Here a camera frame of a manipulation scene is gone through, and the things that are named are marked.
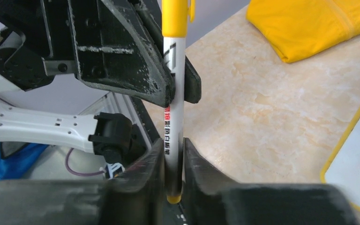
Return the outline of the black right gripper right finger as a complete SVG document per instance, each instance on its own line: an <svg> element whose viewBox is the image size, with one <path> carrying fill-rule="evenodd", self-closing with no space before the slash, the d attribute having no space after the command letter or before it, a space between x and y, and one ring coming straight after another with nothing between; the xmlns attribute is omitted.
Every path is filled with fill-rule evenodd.
<svg viewBox="0 0 360 225"><path fill-rule="evenodd" d="M344 194L317 183L239 183L184 141L182 203L190 225L357 225Z"/></svg>

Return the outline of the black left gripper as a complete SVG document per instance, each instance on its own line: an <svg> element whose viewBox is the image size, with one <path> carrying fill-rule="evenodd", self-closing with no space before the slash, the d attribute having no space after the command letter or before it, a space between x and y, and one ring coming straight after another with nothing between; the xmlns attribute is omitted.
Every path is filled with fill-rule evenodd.
<svg viewBox="0 0 360 225"><path fill-rule="evenodd" d="M160 51L126 0L42 0L47 76L75 74L85 85L166 107L174 82Z"/></svg>

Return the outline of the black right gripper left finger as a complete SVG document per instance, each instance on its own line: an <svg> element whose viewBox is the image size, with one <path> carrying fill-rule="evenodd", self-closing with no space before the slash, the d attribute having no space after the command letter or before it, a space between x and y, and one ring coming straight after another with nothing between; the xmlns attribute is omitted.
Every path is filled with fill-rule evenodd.
<svg viewBox="0 0 360 225"><path fill-rule="evenodd" d="M161 225L163 140L111 180L0 181L0 225Z"/></svg>

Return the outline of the yellow marker cap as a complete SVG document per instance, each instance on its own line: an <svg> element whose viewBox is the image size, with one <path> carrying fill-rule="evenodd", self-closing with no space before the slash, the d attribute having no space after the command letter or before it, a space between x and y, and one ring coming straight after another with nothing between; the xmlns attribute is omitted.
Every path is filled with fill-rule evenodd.
<svg viewBox="0 0 360 225"><path fill-rule="evenodd" d="M162 0L162 35L185 38L188 22L195 18L196 0Z"/></svg>

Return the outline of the white whiteboard marker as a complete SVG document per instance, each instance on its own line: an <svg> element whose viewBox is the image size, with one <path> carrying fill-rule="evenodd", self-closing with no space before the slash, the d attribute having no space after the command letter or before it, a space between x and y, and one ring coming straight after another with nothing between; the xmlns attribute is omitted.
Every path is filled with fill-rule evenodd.
<svg viewBox="0 0 360 225"><path fill-rule="evenodd" d="M185 38L164 37L164 62L174 79L174 99L164 111L166 198L177 204L182 195Z"/></svg>

